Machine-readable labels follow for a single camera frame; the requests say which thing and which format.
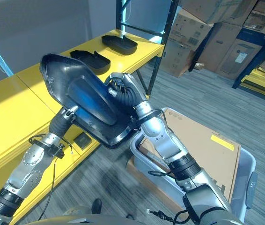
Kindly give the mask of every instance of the silver metal arm segment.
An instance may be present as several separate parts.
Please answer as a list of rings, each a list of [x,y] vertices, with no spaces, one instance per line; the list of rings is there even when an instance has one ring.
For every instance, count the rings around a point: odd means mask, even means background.
[[[14,213],[39,184],[54,157],[64,156],[64,145],[59,142],[69,129],[76,110],[77,106],[69,110],[61,109],[51,121],[50,132],[40,141],[33,140],[32,146],[24,153],[22,161],[0,190],[0,225],[11,222]]]
[[[138,91],[136,95],[143,93],[140,88],[136,88],[135,91]],[[134,105],[139,120],[147,117],[153,111],[150,103],[144,97],[140,103]],[[201,224],[200,221],[210,215],[210,212],[217,215],[214,211],[225,211],[226,213],[220,213],[222,217],[226,216],[226,219],[233,221],[232,224],[242,224],[232,215],[230,204],[223,193],[207,172],[197,164],[177,136],[168,129],[165,120],[159,116],[150,118],[141,124],[140,132],[151,141],[175,175],[177,184],[186,192],[183,201],[195,224]],[[214,219],[213,223],[220,222],[220,219],[219,221],[216,217]]]

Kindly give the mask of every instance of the stacked cardboard boxes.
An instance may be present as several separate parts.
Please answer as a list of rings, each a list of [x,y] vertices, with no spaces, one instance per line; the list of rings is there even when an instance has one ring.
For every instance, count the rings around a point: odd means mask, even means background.
[[[252,36],[265,39],[265,0],[180,0],[179,5],[183,9],[172,25],[161,69],[180,77],[212,29],[198,62],[236,79],[262,47]]]
[[[161,70],[176,77],[186,72],[196,50],[213,28],[213,23],[229,19],[241,2],[242,0],[221,0],[220,3],[219,0],[181,0],[179,5],[183,9],[172,25]]]
[[[188,0],[183,0],[182,4],[183,2],[186,2],[183,5],[186,10],[197,15],[201,8],[207,7],[205,3],[195,6]],[[235,10],[228,18],[223,16],[225,20],[215,23],[198,62],[204,63],[206,69],[221,76],[236,79],[263,45],[263,41],[252,41],[252,36],[256,36],[255,39],[265,39],[265,0],[243,0],[237,6],[227,7],[227,10],[232,8]]]
[[[171,29],[161,69],[180,77],[192,62],[196,49],[212,28],[185,10],[181,10]]]

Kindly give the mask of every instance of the wire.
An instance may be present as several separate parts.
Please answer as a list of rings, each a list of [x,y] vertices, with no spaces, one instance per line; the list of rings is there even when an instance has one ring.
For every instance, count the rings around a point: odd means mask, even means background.
[[[184,221],[177,221],[178,216],[179,216],[180,214],[182,214],[182,213],[187,212],[187,211],[188,211],[188,210],[179,211],[179,212],[175,215],[174,219],[171,218],[171,217],[168,217],[165,213],[163,213],[163,212],[160,211],[160,210],[159,210],[158,212],[156,212],[156,211],[151,211],[151,210],[147,210],[147,213],[152,213],[153,215],[159,217],[160,219],[167,220],[167,221],[171,222],[172,225],[175,225],[175,224],[185,224],[185,223],[187,223],[187,222],[190,220],[190,216],[188,216],[187,219],[185,219]]]
[[[54,161],[54,164],[53,164],[52,188],[50,190],[50,194],[48,196],[47,203],[46,203],[46,205],[45,205],[45,207],[44,207],[44,209],[43,209],[43,211],[42,211],[42,213],[41,213],[41,215],[40,215],[38,220],[40,220],[42,218],[43,214],[45,213],[45,210],[47,209],[47,206],[49,204],[50,198],[51,198],[52,193],[53,193],[54,179],[55,179],[55,175],[56,175],[56,162],[57,162],[57,159],[58,158],[56,158],[56,160]]]
[[[33,144],[33,138],[35,138],[35,137],[43,137],[43,136],[45,136],[46,134],[38,134],[38,135],[34,135],[34,136],[32,136],[32,137],[30,137],[29,138],[29,143],[30,144]]]
[[[167,125],[167,128],[168,128],[172,133],[174,133],[173,130],[172,130],[170,127],[168,127],[167,119],[166,119],[166,115],[165,115],[163,109],[160,109],[160,111],[162,112],[162,116],[163,116],[164,121],[165,121],[165,123],[166,123],[166,125]]]
[[[70,144],[70,142],[69,141],[67,141],[64,137],[62,137],[61,138],[63,141],[65,141],[68,145],[69,145],[69,147],[70,147],[70,149],[71,149],[71,154],[73,154],[73,151],[72,151],[72,144]]]
[[[154,170],[150,170],[148,171],[148,173],[152,176],[155,176],[155,177],[163,177],[163,176],[170,176],[170,174],[172,173],[171,171],[168,172],[168,173],[165,173],[165,172],[161,172],[161,171],[154,171]]]
[[[188,216],[187,219],[185,219],[184,221],[177,221],[178,216],[179,216],[180,214],[182,214],[182,213],[187,212],[187,211],[188,211],[188,210],[183,210],[183,211],[178,212],[178,213],[175,215],[175,217],[174,217],[174,221],[173,221],[173,224],[172,224],[172,225],[175,225],[175,224],[185,224],[185,223],[187,223],[187,222],[190,220],[190,216]]]
[[[32,137],[29,138],[29,143],[30,143],[30,144],[33,144],[33,139],[34,139],[35,137],[43,137],[43,136],[45,136],[45,135],[46,135],[46,134],[37,134],[37,135],[34,135],[34,136],[32,136]],[[61,139],[62,139],[63,141],[65,141],[65,142],[69,145],[69,147],[71,148],[71,154],[72,154],[72,148],[73,148],[73,147],[72,147],[71,143],[70,143],[69,141],[67,141],[64,137],[62,137]],[[59,151],[60,151],[60,149],[58,149],[58,150],[54,153],[53,157],[55,157]],[[58,160],[58,157],[56,158],[56,160],[54,161],[54,164],[53,164],[52,187],[51,187],[51,190],[50,190],[50,194],[49,194],[49,196],[48,196],[48,199],[47,199],[46,205],[45,205],[45,207],[44,207],[44,209],[43,209],[43,211],[42,211],[42,213],[41,213],[41,215],[40,215],[40,217],[39,217],[38,220],[40,220],[40,219],[42,218],[42,216],[44,215],[44,213],[45,213],[45,211],[46,211],[46,209],[47,209],[47,206],[48,206],[48,204],[49,204],[50,198],[51,198],[51,196],[52,196],[52,193],[53,193],[53,186],[54,186],[54,179],[55,179],[55,175],[56,175],[56,162],[57,162],[57,160]]]

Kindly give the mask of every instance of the gray carpet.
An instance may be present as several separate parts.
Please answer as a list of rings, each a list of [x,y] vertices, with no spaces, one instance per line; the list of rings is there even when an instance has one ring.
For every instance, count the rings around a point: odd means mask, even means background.
[[[146,82],[151,70],[149,65],[140,70]],[[193,71],[180,78],[159,71],[150,101],[156,107],[167,106],[181,112],[239,142],[253,154],[257,161],[258,185],[245,224],[265,225],[265,100],[244,90],[232,89],[232,83],[207,70]],[[55,188],[44,218],[62,215],[76,205],[91,206],[99,197],[103,201],[103,214],[125,217],[131,213],[147,225],[170,225],[146,214],[146,209],[152,209],[174,216],[174,212],[125,170],[131,155],[128,144],[116,150],[99,147]],[[46,200],[47,197],[18,224],[37,220]]]

